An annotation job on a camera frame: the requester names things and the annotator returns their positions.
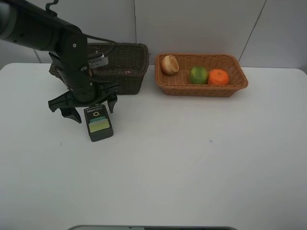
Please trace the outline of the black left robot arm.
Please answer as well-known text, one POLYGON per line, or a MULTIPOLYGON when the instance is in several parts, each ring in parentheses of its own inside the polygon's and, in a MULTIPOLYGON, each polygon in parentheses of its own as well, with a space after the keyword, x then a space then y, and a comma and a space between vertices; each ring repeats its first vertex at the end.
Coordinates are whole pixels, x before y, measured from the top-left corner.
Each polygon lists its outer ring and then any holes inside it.
POLYGON ((50 9, 58 2, 47 3, 43 10, 25 0, 0 2, 0 38, 34 50, 47 51, 60 73, 68 91, 48 102, 49 109, 61 111, 64 118, 81 123, 78 107, 92 107, 107 102, 112 113, 117 102, 119 84, 97 80, 93 68, 108 64, 108 55, 117 43, 106 52, 88 54, 89 38, 77 26, 57 17, 50 9))

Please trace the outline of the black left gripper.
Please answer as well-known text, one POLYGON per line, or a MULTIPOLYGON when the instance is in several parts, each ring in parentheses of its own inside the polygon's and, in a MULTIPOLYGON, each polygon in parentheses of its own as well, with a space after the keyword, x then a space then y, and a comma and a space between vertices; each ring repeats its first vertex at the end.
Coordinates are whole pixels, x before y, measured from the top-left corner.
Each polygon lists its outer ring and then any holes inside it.
POLYGON ((114 112, 114 106, 118 101, 118 83, 96 80, 89 76, 88 71, 66 73, 61 70, 60 75, 68 91, 48 102, 52 112, 60 109, 64 118, 74 120, 78 124, 81 124, 82 120, 76 107, 91 107, 107 101, 110 113, 114 112))

